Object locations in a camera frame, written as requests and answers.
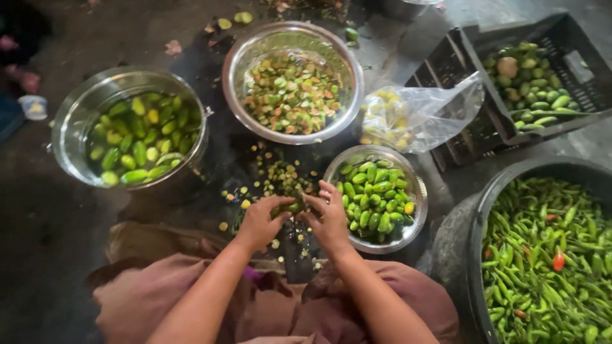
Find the small plastic cup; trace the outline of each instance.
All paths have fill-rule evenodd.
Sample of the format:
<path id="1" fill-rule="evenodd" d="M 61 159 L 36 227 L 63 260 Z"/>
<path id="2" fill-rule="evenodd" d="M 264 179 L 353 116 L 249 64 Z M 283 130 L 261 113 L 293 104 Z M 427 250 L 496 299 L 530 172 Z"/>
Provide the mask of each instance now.
<path id="1" fill-rule="evenodd" d="M 23 113 L 30 121 L 41 121 L 47 118 L 47 100 L 39 95 L 24 95 L 17 100 Z"/>

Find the bowl rim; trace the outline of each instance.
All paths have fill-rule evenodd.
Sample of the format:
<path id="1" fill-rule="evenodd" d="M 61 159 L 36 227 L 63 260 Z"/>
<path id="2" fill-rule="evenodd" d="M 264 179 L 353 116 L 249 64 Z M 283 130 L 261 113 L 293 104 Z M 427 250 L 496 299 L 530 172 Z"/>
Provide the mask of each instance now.
<path id="1" fill-rule="evenodd" d="M 114 82 L 115 80 L 121 78 L 122 76 L 131 75 L 134 73 L 143 73 L 143 72 L 164 75 L 166 77 L 174 78 L 176 81 L 178 81 L 180 84 L 182 84 L 185 87 L 186 91 L 189 94 L 191 94 L 198 108 L 200 109 L 200 116 L 202 119 L 202 127 L 200 128 L 198 139 L 193 144 L 191 151 L 189 151 L 189 153 L 185 155 L 185 158 L 181 161 L 180 164 L 174 167 L 170 172 L 150 182 L 143 183 L 143 184 L 137 184 L 137 185 L 118 184 L 115 186 L 93 184 L 89 182 L 86 178 L 83 178 L 81 173 L 79 173 L 76 169 L 72 168 L 72 164 L 69 162 L 70 159 L 68 159 L 65 149 L 61 148 L 64 145 L 63 144 L 64 136 L 65 136 L 65 131 L 67 130 L 67 124 L 65 122 L 65 119 L 68 118 L 73 111 L 75 111 L 75 109 L 78 106 L 78 103 L 81 102 L 81 100 L 87 95 L 89 95 L 92 91 L 96 90 L 99 87 L 102 87 L 104 84 Z M 204 143 L 204 139 L 207 136 L 207 132 L 208 132 L 208 129 L 207 129 L 208 126 L 207 126 L 206 120 L 210 113 L 211 112 L 208 111 L 208 109 L 204 109 L 204 106 L 202 105 L 200 97 L 193 90 L 193 88 L 185 80 L 183 80 L 181 77 L 179 77 L 178 75 L 172 72 L 169 72 L 163 69 L 157 69 L 154 67 L 146 67 L 146 66 L 138 66 L 138 65 L 114 67 L 114 68 L 106 69 L 102 72 L 99 72 L 93 75 L 92 77 L 90 77 L 89 79 L 85 80 L 81 84 L 79 84 L 75 89 L 73 89 L 68 94 L 68 96 L 64 99 L 64 101 L 60 104 L 58 111 L 56 112 L 56 116 L 55 116 L 56 125 L 53 127 L 53 130 L 51 132 L 52 150 L 53 150 L 53 154 L 56 160 L 58 161 L 62 169 L 66 171 L 69 175 L 73 176 L 74 178 L 78 179 L 81 182 L 84 182 L 94 187 L 100 187 L 103 189 L 122 189 L 128 192 L 142 190 L 142 189 L 151 187 L 153 185 L 158 185 L 162 183 L 163 181 L 169 179 L 171 176 L 175 175 L 179 170 L 181 170 L 183 166 L 190 165 L 192 158 L 197 155 L 199 149 L 204 149 L 204 150 L 206 149 L 206 147 L 203 147 L 203 143 Z"/>
<path id="2" fill-rule="evenodd" d="M 353 245 L 355 249 L 358 249 L 365 253 L 382 255 L 392 253 L 406 247 L 419 235 L 419 233 L 423 229 L 423 226 L 425 225 L 425 221 L 427 220 L 427 189 L 425 188 L 425 183 L 423 182 L 423 179 L 421 179 L 421 177 L 416 174 L 414 168 L 412 167 L 408 159 L 406 159 L 403 155 L 401 155 L 397 151 L 394 151 L 391 148 L 378 146 L 377 144 L 361 144 L 343 151 L 338 156 L 336 156 L 336 158 L 334 158 L 333 161 L 329 164 L 329 166 L 325 170 L 323 180 L 326 182 L 332 182 L 338 172 L 339 167 L 344 161 L 361 151 L 367 150 L 380 152 L 384 155 L 391 156 L 394 159 L 397 159 L 402 164 L 402 166 L 398 167 L 402 168 L 404 171 L 410 172 L 412 178 L 414 178 L 417 184 L 415 185 L 414 192 L 416 194 L 417 204 L 419 204 L 419 206 L 417 208 L 418 213 L 414 219 L 414 227 L 412 227 L 409 232 L 407 232 L 404 228 L 402 232 L 402 238 L 400 240 L 392 241 L 388 244 L 383 245 L 372 244 L 371 242 L 363 241 L 358 237 L 349 234 L 349 240 L 351 241 L 351 245 Z"/>
<path id="3" fill-rule="evenodd" d="M 238 99 L 234 92 L 234 78 L 230 76 L 234 75 L 236 64 L 239 61 L 238 57 L 249 47 L 252 43 L 256 42 L 262 37 L 278 32 L 286 31 L 301 31 L 321 36 L 332 44 L 341 58 L 346 62 L 349 71 L 352 71 L 351 75 L 354 80 L 354 95 L 351 99 L 351 103 L 346 108 L 346 113 L 342 118 L 337 119 L 332 125 L 325 129 L 307 135 L 292 135 L 287 133 L 275 132 L 274 130 L 268 129 L 261 125 L 258 121 L 253 118 L 243 106 L 241 101 Z M 222 71 L 223 81 L 223 93 L 225 99 L 228 102 L 229 108 L 234 113 L 236 118 L 249 130 L 256 133 L 257 135 L 266 138 L 268 140 L 285 143 L 285 144 L 312 144 L 320 143 L 323 140 L 331 138 L 342 130 L 347 128 L 350 123 L 353 122 L 359 112 L 359 108 L 364 99 L 364 72 L 361 65 L 357 61 L 357 58 L 348 50 L 346 44 L 338 38 L 335 34 L 330 31 L 310 23 L 304 23 L 302 21 L 282 21 L 279 23 L 265 24 L 257 27 L 249 34 L 241 37 L 229 50 L 225 61 L 223 63 Z"/>

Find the stainless steel pot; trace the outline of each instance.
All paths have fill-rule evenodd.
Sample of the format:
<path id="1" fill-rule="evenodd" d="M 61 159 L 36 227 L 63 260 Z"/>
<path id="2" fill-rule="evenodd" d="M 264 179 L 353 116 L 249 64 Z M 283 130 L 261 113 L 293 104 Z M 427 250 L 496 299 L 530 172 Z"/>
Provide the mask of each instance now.
<path id="1" fill-rule="evenodd" d="M 173 93 L 189 99 L 200 109 L 202 128 L 198 139 L 185 159 L 169 173 L 140 185 L 118 185 L 128 191 L 144 190 L 155 185 L 171 184 L 198 169 L 207 145 L 204 110 L 193 89 L 176 75 L 147 67 L 119 67 L 98 73 L 80 84 L 59 107 L 51 136 L 53 153 L 60 166 L 81 182 L 95 187 L 109 188 L 89 167 L 86 138 L 102 111 L 119 99 L 148 91 Z"/>
<path id="2" fill-rule="evenodd" d="M 414 223 L 410 226 L 404 225 L 402 227 L 400 239 L 393 240 L 387 244 L 372 244 L 352 234 L 349 235 L 351 244 L 356 249 L 367 253 L 382 255 L 395 252 L 410 244 L 423 228 L 425 219 L 427 218 L 427 190 L 425 188 L 425 183 L 415 174 L 408 160 L 393 149 L 377 146 L 375 144 L 363 144 L 361 146 L 349 148 L 340 153 L 340 155 L 329 164 L 329 167 L 327 167 L 323 180 L 331 184 L 336 184 L 340 178 L 340 167 L 344 163 L 358 165 L 366 161 L 378 160 L 384 160 L 392 167 L 401 168 L 402 171 L 404 171 L 406 181 L 409 183 L 406 188 L 406 193 L 415 195 L 413 202 L 416 204 Z"/>
<path id="3" fill-rule="evenodd" d="M 258 58 L 272 51 L 300 49 L 316 53 L 334 72 L 340 74 L 346 94 L 339 101 L 346 111 L 328 127 L 308 135 L 275 132 L 259 124 L 244 108 L 247 96 L 245 76 Z M 225 58 L 223 65 L 223 93 L 234 112 L 247 128 L 257 135 L 285 144 L 310 144 L 326 140 L 345 129 L 355 119 L 364 98 L 364 72 L 346 44 L 333 33 L 317 25 L 301 21 L 283 21 L 260 26 L 241 38 Z"/>

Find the black bucket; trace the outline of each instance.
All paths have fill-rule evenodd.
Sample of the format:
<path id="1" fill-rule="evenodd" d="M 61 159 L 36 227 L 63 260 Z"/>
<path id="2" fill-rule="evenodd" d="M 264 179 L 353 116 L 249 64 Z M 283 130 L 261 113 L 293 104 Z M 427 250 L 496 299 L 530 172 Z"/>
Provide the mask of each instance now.
<path id="1" fill-rule="evenodd" d="M 581 184 L 600 200 L 604 213 L 612 209 L 612 171 L 569 157 L 545 157 L 511 165 L 481 192 L 453 208 L 433 244 L 432 277 L 446 288 L 455 303 L 466 343 L 499 343 L 489 318 L 480 270 L 482 228 L 499 193 L 519 176 L 547 176 Z"/>

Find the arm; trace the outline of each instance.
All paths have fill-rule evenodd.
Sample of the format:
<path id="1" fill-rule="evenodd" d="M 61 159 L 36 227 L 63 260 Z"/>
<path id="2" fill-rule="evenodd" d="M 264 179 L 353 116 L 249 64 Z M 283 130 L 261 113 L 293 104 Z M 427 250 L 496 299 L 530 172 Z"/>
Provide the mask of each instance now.
<path id="1" fill-rule="evenodd" d="M 437 343 L 423 320 L 385 283 L 348 240 L 342 195 L 320 181 L 321 198 L 305 196 L 321 216 L 300 216 L 309 222 L 317 241 L 338 271 L 376 343 Z"/>
<path id="2" fill-rule="evenodd" d="M 204 271 L 187 294 L 172 308 L 147 344 L 212 344 L 236 285 L 255 251 L 265 248 L 278 233 L 281 224 L 291 217 L 286 212 L 276 219 L 270 211 L 295 200 L 288 197 L 266 197 L 250 206 L 234 240 Z"/>

